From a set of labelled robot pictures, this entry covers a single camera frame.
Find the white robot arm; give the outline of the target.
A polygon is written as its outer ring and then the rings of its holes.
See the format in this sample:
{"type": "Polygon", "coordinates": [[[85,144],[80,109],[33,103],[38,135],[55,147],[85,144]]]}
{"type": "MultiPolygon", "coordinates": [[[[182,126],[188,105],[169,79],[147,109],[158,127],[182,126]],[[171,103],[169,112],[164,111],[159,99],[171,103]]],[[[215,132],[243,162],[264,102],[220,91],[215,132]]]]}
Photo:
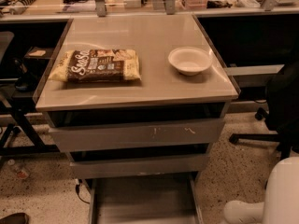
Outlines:
{"type": "Polygon", "coordinates": [[[284,159],[273,168],[263,202],[228,202],[221,224],[299,224],[299,158],[284,159]]]}

